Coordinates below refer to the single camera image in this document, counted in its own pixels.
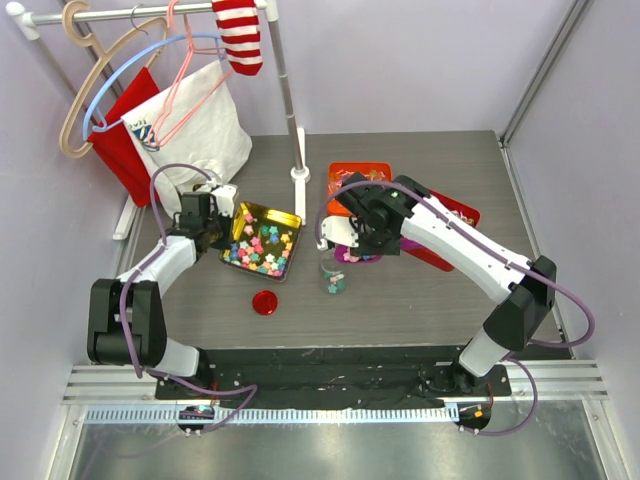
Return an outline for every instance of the small bottle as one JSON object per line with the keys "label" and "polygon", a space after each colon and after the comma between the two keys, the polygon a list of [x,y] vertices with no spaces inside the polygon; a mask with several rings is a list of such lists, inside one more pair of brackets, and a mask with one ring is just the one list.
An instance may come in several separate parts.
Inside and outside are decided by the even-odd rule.
{"label": "small bottle", "polygon": [[332,295],[342,293],[347,289],[344,265],[335,258],[335,250],[329,249],[321,253],[320,275],[322,289]]}

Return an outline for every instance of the blue hanger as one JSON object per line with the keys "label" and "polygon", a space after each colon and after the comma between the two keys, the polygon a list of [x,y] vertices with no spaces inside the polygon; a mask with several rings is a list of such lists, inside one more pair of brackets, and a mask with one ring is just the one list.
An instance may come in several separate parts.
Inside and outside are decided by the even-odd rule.
{"label": "blue hanger", "polygon": [[[89,139],[89,121],[91,120],[93,112],[96,112],[97,118],[104,125],[102,127],[99,126],[99,125],[94,125],[93,126],[93,131],[94,132],[100,132],[100,133],[106,132],[107,130],[111,130],[116,125],[120,125],[122,123],[122,119],[120,119],[117,122],[112,123],[111,125],[107,125],[106,118],[104,117],[102,112],[100,112],[100,110],[98,109],[98,103],[100,102],[100,100],[102,100],[102,97],[107,92],[109,87],[111,85],[113,85],[113,82],[115,82],[117,80],[117,78],[120,75],[122,75],[122,72],[124,72],[127,68],[129,68],[135,62],[140,60],[145,55],[148,55],[149,53],[153,52],[154,50],[157,50],[160,47],[164,47],[165,45],[168,45],[169,43],[173,43],[173,42],[178,42],[180,40],[184,40],[185,38],[187,38],[186,35],[176,35],[175,37],[169,37],[169,38],[167,38],[165,40],[161,40],[161,41],[159,41],[157,43],[154,43],[153,45],[145,48],[143,51],[141,51],[140,53],[135,55],[134,57],[132,57],[129,60],[127,60],[118,70],[116,70],[115,73],[113,75],[111,75],[109,80],[104,82],[104,85],[102,85],[102,88],[100,88],[100,90],[98,90],[98,93],[96,94],[94,99],[89,104],[89,108],[85,112],[84,120],[82,121],[82,138],[85,141],[87,141]],[[220,40],[220,35],[218,35],[218,34],[215,34],[215,33],[194,33],[193,34],[193,38],[213,38],[216,41],[216,47],[219,47],[218,40]]]}

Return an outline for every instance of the yellow tray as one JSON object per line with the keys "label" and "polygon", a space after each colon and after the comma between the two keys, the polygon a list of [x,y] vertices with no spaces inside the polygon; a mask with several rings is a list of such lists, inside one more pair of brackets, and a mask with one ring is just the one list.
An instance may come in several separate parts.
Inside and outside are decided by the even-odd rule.
{"label": "yellow tray", "polygon": [[297,215],[242,202],[233,220],[231,249],[221,251],[220,260],[234,268],[284,282],[301,228],[302,219]]}

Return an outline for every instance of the beige hanger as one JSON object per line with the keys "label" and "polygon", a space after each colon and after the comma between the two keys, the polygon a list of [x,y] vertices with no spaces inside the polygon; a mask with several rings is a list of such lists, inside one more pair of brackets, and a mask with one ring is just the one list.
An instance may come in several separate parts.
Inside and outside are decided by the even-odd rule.
{"label": "beige hanger", "polygon": [[[67,36],[71,39],[72,42],[80,45],[81,47],[93,47],[96,55],[98,56],[98,61],[91,69],[91,72],[89,72],[89,75],[82,84],[82,87],[80,87],[78,95],[71,105],[71,109],[67,114],[67,118],[65,119],[64,125],[62,126],[62,131],[60,132],[60,150],[62,150],[62,153],[71,158],[80,158],[86,155],[89,150],[91,150],[92,144],[89,142],[85,142],[84,145],[82,145],[78,149],[72,148],[69,145],[69,136],[71,135],[71,129],[73,128],[76,118],[78,117],[78,113],[80,113],[80,109],[82,108],[84,101],[89,95],[91,87],[93,87],[93,84],[96,82],[107,63],[109,63],[111,59],[135,36],[145,33],[145,31],[151,27],[159,25],[162,28],[163,39],[166,39],[169,34],[167,20],[160,17],[153,18],[141,23],[136,28],[129,30],[118,40],[116,40],[116,42],[111,45],[111,47],[105,50],[93,33],[88,34],[86,37],[81,37],[73,28],[73,16],[78,12],[88,9],[88,3],[82,0],[72,0],[71,2],[67,3],[67,5],[62,10],[62,28],[64,28]],[[150,68],[153,65],[158,56],[162,53],[162,50],[162,48],[159,48],[153,54],[153,56],[146,64],[147,68]]]}

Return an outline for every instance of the white tote bag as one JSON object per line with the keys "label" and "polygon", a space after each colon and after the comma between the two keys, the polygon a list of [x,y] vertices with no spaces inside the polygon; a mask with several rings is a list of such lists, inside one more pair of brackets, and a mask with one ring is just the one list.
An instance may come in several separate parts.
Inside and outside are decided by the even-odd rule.
{"label": "white tote bag", "polygon": [[[159,136],[180,122],[222,75],[220,61],[216,60],[184,78]],[[122,116],[149,175],[163,165],[188,163],[217,173],[225,183],[231,180],[249,158],[251,138],[240,127],[226,83],[216,89],[166,145],[151,147],[145,139],[168,92],[169,89],[160,92]],[[178,192],[191,191],[193,185],[202,182],[200,174],[187,168],[172,168],[158,175],[155,186],[167,214],[173,216],[180,211]]]}

